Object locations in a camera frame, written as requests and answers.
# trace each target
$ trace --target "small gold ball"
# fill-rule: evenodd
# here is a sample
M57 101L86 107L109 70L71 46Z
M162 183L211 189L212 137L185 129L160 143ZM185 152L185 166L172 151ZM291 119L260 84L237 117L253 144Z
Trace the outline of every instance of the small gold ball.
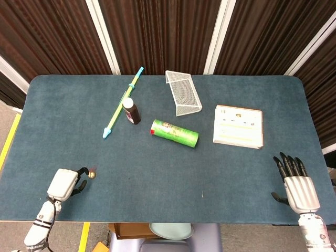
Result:
M90 172L89 173L89 178L90 179L94 179L96 177L96 173L95 172Z

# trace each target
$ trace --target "robotic arm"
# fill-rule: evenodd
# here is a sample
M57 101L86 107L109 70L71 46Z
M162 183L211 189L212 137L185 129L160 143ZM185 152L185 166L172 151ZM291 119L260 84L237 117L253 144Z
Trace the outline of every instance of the robotic arm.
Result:
M315 214L320 208L320 202L303 162L282 152L280 156L284 164L276 156L273 159L277 163L288 199L275 192L271 193L273 198L289 205L300 215L299 226L309 252L336 251L336 244L331 244L323 219Z
M58 169L47 191L48 201L43 204L25 238L24 243L28 252L40 252L45 248L53 252L49 248L48 243L51 228L61 211L61 202L80 193L85 188L86 180L78 188L74 189L83 173L89 175L89 170L86 167L76 172L67 169Z

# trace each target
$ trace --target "blue-gray table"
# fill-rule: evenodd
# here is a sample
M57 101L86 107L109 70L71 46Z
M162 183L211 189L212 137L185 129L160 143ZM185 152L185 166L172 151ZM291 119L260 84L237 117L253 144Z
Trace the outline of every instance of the blue-gray table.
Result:
M297 224L276 202L285 196L272 159L300 157L319 195L319 214L336 222L327 174L302 83L287 76L193 76L201 112L175 116L164 76L141 76L132 98L141 122L122 113L104 127L133 76L38 76L0 181L0 220L33 220L57 169L97 166L97 177L62 204L60 221ZM212 143L215 107L263 111L260 150ZM196 148L150 135L157 118L200 134Z

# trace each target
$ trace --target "green can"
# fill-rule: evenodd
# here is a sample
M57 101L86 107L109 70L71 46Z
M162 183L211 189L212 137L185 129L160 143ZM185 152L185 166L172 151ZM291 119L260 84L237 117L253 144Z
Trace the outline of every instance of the green can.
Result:
M166 138L169 140L173 140L175 142L195 147L197 140L198 140L198 133L186 130L177 126L174 126L170 123L160 121L155 119L152 128L151 134L157 135L162 138Z

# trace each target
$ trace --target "brown bottle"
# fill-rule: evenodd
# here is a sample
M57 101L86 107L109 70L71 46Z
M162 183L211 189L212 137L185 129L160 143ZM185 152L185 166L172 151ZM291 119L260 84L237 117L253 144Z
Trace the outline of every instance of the brown bottle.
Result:
M122 102L122 107L126 113L127 119L133 123L138 124L140 122L140 116L138 112L138 108L134 104L132 98L125 98Z

